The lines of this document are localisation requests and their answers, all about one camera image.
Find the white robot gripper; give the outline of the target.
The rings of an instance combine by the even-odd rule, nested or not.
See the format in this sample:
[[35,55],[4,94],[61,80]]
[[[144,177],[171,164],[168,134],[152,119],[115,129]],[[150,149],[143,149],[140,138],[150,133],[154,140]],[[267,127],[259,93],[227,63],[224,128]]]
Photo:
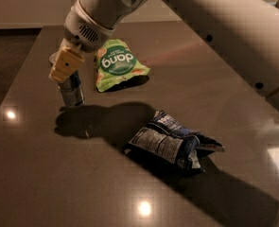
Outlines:
[[[113,35],[108,29],[94,21],[83,9],[80,1],[71,7],[64,22],[64,38],[84,52],[98,50]],[[84,64],[84,56],[71,47],[62,47],[51,66],[49,77],[56,82],[66,81]]]

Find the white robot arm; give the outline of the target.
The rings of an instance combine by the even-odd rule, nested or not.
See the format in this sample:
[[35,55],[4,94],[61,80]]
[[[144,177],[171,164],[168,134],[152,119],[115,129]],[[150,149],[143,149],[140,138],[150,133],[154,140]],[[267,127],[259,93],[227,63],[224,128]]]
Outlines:
[[[77,0],[49,77],[63,82],[147,0]],[[263,0],[162,0],[279,112],[279,9]]]

